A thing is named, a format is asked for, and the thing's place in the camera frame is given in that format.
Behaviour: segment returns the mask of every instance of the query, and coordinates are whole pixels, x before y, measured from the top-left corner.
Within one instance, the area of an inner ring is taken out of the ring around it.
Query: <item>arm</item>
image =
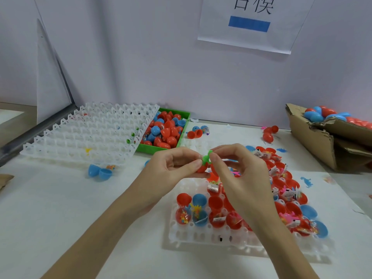
[[[214,148],[209,157],[230,203],[263,244],[278,277],[319,278],[277,215],[266,163],[240,144]],[[234,178],[228,166],[238,169],[241,177]]]
[[[183,147],[155,153],[129,188],[41,279],[94,279],[138,217],[149,212],[182,178],[208,177],[208,173],[195,173],[202,165],[201,158]]]

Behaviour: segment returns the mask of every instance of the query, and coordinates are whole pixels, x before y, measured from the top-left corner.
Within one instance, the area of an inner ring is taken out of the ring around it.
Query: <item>blue rectangle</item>
[[[254,20],[252,18],[230,16],[229,26],[234,28],[244,28],[249,30],[267,32],[270,23],[264,22],[262,20]]]

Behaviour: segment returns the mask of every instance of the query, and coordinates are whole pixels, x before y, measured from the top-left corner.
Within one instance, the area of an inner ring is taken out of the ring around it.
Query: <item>white table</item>
[[[261,130],[207,124],[216,143],[263,145]],[[327,263],[312,266],[321,278],[369,278],[372,221],[337,184],[323,180],[328,173],[288,131],[280,131],[273,148],[285,148],[283,159],[301,183],[311,204],[336,243]],[[128,166],[105,182],[86,177],[85,168],[17,157],[0,168],[15,178],[0,193],[0,278],[38,279],[130,185],[143,168],[146,154],[135,154]],[[225,248],[168,244],[170,198],[164,197],[124,234],[98,278],[276,278],[268,258],[231,254]]]

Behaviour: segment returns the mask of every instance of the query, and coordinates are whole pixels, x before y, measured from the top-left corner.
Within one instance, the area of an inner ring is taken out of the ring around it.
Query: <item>green box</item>
[[[181,118],[184,118],[186,119],[186,124],[183,128],[183,131],[181,133],[181,136],[180,136],[180,139],[178,140],[178,143],[177,143],[177,147],[178,148],[180,145],[181,145],[181,139],[183,138],[183,135],[185,134],[185,129],[187,127],[187,124],[189,123],[189,119],[190,119],[190,113],[188,112],[184,112],[182,110],[172,110],[170,108],[159,108],[159,111],[162,112],[162,111],[166,111],[166,112],[170,112],[172,111],[172,113],[175,115],[175,114],[179,114],[181,115]],[[144,145],[144,144],[140,144],[138,145],[138,148],[137,148],[137,152],[144,152],[146,154],[150,154],[150,155],[153,155],[155,154],[157,151],[162,151],[162,150],[166,150],[164,148],[161,148],[161,147],[155,147],[155,146],[150,146],[150,145]]]

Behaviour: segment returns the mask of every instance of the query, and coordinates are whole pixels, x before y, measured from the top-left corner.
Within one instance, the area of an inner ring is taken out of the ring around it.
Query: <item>brown cardboard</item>
[[[324,129],[328,133],[336,134],[359,144],[372,146],[372,130],[365,127],[355,125],[340,119],[329,118],[323,122],[311,123],[302,115],[306,108],[296,106],[294,104],[287,104],[286,107],[293,115],[302,117],[302,121],[315,126],[319,129]]]
[[[339,136],[334,137],[325,128],[317,128],[318,123],[309,122],[302,116],[305,109],[293,104],[286,105],[292,134],[313,155],[335,170],[353,170],[372,161],[372,152],[363,146]]]

